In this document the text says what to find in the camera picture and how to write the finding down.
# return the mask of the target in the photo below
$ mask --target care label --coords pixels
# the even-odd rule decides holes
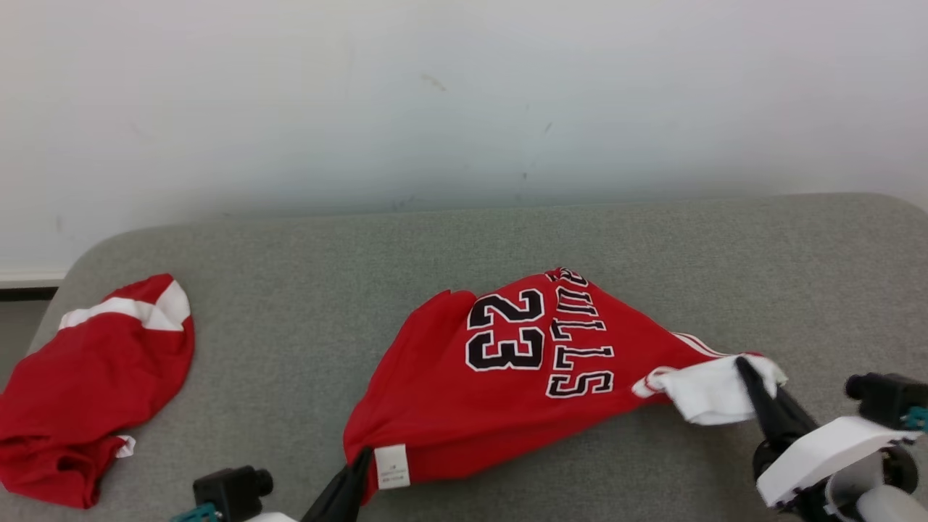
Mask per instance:
[[[380,489],[405,488],[409,485],[406,444],[376,448],[374,462],[377,464],[377,486]]]

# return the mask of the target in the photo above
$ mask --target gray couch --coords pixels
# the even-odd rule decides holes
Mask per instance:
[[[196,324],[187,383],[134,430],[135,456],[107,474],[97,507],[0,491],[0,518],[164,521],[192,507],[194,478],[243,464],[274,475],[267,510],[299,518],[344,464],[345,422],[411,310],[557,266],[720,351],[769,355],[820,421],[854,411],[852,373],[928,378],[928,215],[883,196],[152,228],[78,261],[32,350],[65,311],[168,271]],[[751,478],[760,439],[751,423],[699,427],[649,407],[467,480],[380,492],[361,519],[774,520]],[[928,485],[917,495],[928,501]]]

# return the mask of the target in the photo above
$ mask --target teal connector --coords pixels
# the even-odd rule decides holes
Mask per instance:
[[[196,508],[186,512],[181,513],[178,516],[171,518],[171,522],[219,522],[219,519],[216,518],[216,506],[211,502],[198,505]]]
[[[906,429],[928,433],[928,408],[909,408],[909,412],[906,413]]]

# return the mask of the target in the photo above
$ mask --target baseboard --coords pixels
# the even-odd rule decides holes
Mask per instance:
[[[0,290],[58,288],[67,272],[4,272],[0,270]]]
[[[56,287],[0,288],[0,303],[10,301],[51,301],[58,291]]]

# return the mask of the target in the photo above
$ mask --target gray floor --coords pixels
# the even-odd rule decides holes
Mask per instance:
[[[0,390],[6,387],[13,367],[26,355],[47,307],[48,301],[0,303]]]

